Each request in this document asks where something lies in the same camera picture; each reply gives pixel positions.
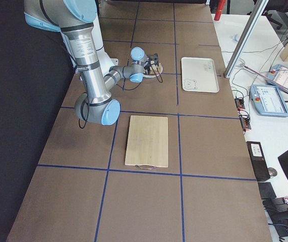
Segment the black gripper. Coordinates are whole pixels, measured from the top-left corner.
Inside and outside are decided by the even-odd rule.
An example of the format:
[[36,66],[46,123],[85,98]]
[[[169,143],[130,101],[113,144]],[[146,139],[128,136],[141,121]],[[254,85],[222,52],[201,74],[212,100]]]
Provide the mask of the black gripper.
[[145,62],[145,71],[151,71],[151,64],[149,62],[149,57],[147,61]]

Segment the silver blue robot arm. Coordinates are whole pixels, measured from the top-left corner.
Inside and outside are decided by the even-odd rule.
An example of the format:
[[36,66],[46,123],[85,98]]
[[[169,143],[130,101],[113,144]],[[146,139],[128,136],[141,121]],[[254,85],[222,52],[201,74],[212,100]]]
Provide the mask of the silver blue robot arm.
[[24,1],[24,15],[30,26],[62,34],[85,86],[75,102],[79,120],[114,124],[121,106],[110,90],[124,78],[142,82],[148,65],[144,50],[134,47],[131,65],[115,66],[104,51],[95,1]]

